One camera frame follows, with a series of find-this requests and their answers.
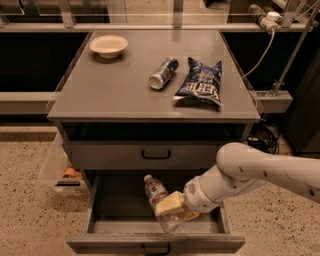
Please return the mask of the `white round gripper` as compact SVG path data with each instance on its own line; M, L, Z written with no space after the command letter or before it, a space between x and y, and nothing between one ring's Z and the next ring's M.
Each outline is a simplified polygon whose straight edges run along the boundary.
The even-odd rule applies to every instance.
M155 215L164 216L166 214L180 213L183 211L185 203L190 210L186 209L182 213L182 219L190 221L197 218L199 214L209 213L219 206L218 203L211 201L203 192L199 176L194 177L185 184L183 193L175 191L161 200L155 206Z

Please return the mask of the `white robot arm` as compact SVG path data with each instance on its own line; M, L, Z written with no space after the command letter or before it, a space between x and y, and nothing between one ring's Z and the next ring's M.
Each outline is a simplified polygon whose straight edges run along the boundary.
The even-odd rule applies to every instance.
M187 182L155 207L155 215L176 214L190 220L217 208L223 200L248 193L263 182L320 202L320 160L273 155L241 143L228 143L216 164Z

